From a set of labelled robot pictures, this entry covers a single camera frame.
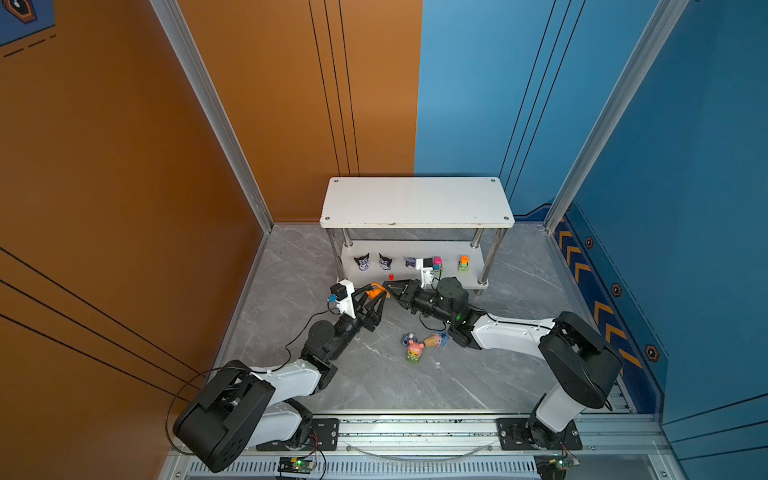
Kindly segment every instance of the lower shelf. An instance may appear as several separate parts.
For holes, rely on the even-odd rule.
[[[406,257],[431,258],[441,257],[443,263],[442,276],[455,276],[467,290],[485,290],[488,284],[478,283],[484,264],[480,247],[472,248],[467,240],[460,241],[427,241],[427,240],[354,240],[351,247],[341,246],[341,263],[346,278],[355,284],[355,288],[371,282],[382,283],[392,274],[395,280],[420,279],[419,272],[406,266]],[[370,255],[368,270],[360,271],[355,257]],[[392,259],[392,269],[382,270],[379,265],[379,254]],[[469,257],[469,269],[458,271],[458,261],[463,255]]]

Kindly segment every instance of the vent grille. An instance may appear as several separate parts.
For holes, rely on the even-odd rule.
[[[217,474],[211,473],[199,459],[190,462],[188,477],[218,478],[264,477],[274,478],[279,457],[247,460],[241,457],[227,469]],[[344,456],[328,458],[328,470],[325,480],[346,478],[539,478],[532,456],[497,457],[488,459],[469,459],[464,462],[397,462]],[[322,471],[320,460],[319,472]]]

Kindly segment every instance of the orange wall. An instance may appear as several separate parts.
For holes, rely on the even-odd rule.
[[[149,2],[62,0],[55,15],[0,48],[0,247],[210,368],[258,223]],[[0,279],[190,377],[2,252]],[[162,389],[182,385],[3,285],[0,313]],[[167,393],[2,318],[0,359],[3,478],[157,475]]]
[[[421,2],[179,3],[275,221],[317,221],[329,177],[413,175]]]

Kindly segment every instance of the yellow chevron stripe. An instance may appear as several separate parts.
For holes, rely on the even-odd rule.
[[[627,360],[629,360],[630,362],[632,362],[632,363],[634,363],[635,365],[637,365],[638,369],[641,369],[641,368],[643,368],[643,366],[640,364],[640,360],[636,359],[635,357],[633,357],[633,356],[632,356],[632,355],[630,355],[629,353],[626,353],[626,352],[625,352],[625,351],[623,351],[622,349],[619,349],[619,353],[620,353],[620,354],[621,354],[621,356],[623,356],[625,359],[627,359]]]
[[[560,250],[563,250],[563,237],[573,237],[573,234],[565,230],[560,232]]]
[[[568,266],[571,266],[571,253],[581,253],[581,250],[579,250],[578,247],[568,247],[565,251],[568,252],[568,255],[565,257],[565,262]]]
[[[594,303],[594,322],[598,325],[600,325],[600,320],[598,320],[598,315],[600,314],[600,310],[603,310],[604,312],[608,312],[611,315],[614,314],[614,311],[612,308],[610,308],[605,303],[595,302]]]
[[[611,342],[611,334],[615,333],[616,335],[619,335],[623,339],[627,339],[627,334],[619,330],[613,325],[606,325],[605,326],[605,341],[610,343]]]
[[[574,273],[574,276],[576,278],[576,283],[578,283],[578,273],[579,270],[586,270],[588,272],[591,272],[592,269],[589,267],[589,265],[584,265],[583,263],[576,262],[576,272]]]

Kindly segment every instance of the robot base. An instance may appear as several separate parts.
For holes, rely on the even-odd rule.
[[[536,450],[528,440],[531,434],[526,428],[528,421],[528,419],[496,419],[498,439],[502,443],[502,450]],[[552,442],[553,445],[550,445],[549,449],[559,450],[560,442],[563,442],[568,450],[581,450],[583,445],[573,420],[559,434],[558,439]]]
[[[312,419],[310,436],[304,442],[305,446],[296,448],[296,445],[290,440],[285,442],[268,442],[256,446],[259,452],[295,452],[297,450],[311,450],[315,446],[315,437],[312,432],[317,434],[317,445],[324,452],[336,450],[336,439],[339,438],[339,419]]]

